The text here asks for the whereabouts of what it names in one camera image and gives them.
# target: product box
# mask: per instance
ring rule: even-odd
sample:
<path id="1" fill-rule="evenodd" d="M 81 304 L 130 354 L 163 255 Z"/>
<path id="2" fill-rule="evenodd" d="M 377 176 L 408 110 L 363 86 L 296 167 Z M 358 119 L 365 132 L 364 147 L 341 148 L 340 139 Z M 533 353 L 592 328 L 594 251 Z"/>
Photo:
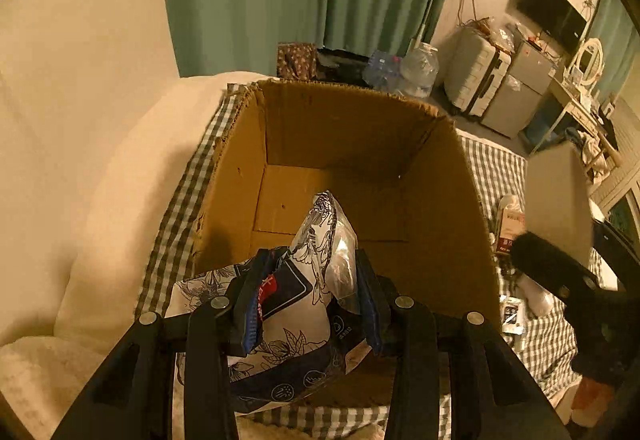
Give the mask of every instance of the product box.
<path id="1" fill-rule="evenodd" d="M 330 190 L 377 274 L 433 312 L 500 328 L 488 232 L 453 123 L 417 101 L 336 84 L 248 87 L 217 147 L 198 216 L 196 273 L 290 245 Z M 372 355 L 313 404 L 389 404 L 395 363 Z"/>
<path id="2" fill-rule="evenodd" d="M 525 231 L 524 213 L 512 209 L 504 209 L 500 220 L 500 232 L 498 232 L 495 240 L 496 254 L 509 254 L 513 240 Z"/>

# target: flat screen tv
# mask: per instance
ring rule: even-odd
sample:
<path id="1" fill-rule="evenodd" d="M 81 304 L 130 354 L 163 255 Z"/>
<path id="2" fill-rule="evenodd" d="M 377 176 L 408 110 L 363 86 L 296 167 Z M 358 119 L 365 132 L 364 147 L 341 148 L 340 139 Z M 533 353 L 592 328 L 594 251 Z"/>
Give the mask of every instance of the flat screen tv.
<path id="1" fill-rule="evenodd" d="M 520 0 L 518 10 L 540 25 L 567 53 L 576 51 L 587 22 L 567 0 Z"/>

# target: suitcase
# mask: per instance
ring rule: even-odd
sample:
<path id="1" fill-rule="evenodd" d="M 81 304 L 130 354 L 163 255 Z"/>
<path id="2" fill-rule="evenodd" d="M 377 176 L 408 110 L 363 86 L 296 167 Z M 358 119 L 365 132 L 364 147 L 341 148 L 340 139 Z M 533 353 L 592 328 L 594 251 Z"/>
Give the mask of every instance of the suitcase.
<path id="1" fill-rule="evenodd" d="M 471 28 L 463 28 L 444 79 L 449 100 L 461 112 L 482 116 L 511 64 L 511 57 Z"/>

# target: large water bottle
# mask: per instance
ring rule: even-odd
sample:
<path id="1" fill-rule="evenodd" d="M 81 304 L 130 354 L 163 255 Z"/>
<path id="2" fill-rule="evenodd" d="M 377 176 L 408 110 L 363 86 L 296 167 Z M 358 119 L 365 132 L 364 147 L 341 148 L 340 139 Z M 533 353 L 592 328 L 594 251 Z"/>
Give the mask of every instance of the large water bottle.
<path id="1" fill-rule="evenodd" d="M 437 51 L 436 47 L 428 43 L 420 43 L 402 59 L 400 73 L 403 80 L 400 91 L 403 95 L 420 100 L 431 95 L 439 68 Z"/>

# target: checkered tablecloth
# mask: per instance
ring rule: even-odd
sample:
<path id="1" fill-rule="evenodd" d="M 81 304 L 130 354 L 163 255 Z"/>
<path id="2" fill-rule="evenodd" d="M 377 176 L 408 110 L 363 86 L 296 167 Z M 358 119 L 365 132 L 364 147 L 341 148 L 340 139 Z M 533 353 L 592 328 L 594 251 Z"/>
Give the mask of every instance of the checkered tablecloth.
<path id="1" fill-rule="evenodd" d="M 164 314 L 169 304 L 172 285 L 193 276 L 191 249 L 192 227 L 209 184 L 216 146 L 226 136 L 239 106 L 242 86 L 230 84 L 219 109 L 211 119 L 202 140 L 189 160 L 185 172 L 167 208 L 153 251 L 149 257 L 136 307 L 136 317 L 142 312 Z M 460 136 L 479 204 L 489 229 L 494 228 L 498 202 L 505 194 L 518 195 L 524 204 L 526 160 L 512 152 Z M 602 282 L 600 257 L 592 251 L 590 269 Z M 513 283 L 498 270 L 500 293 L 511 295 Z M 563 304 L 556 300 L 552 312 L 543 318 L 527 316 L 526 333 L 518 356 L 547 397 L 576 380 L 570 362 L 576 353 L 572 328 L 562 316 Z M 322 407 L 283 406 L 255 413 L 251 418 L 265 424 L 275 424 L 302 430 L 319 439 L 347 436 L 358 428 L 377 423 L 386 424 L 387 406 L 367 409 L 336 409 Z M 451 435 L 450 396 L 440 401 L 439 438 Z"/>

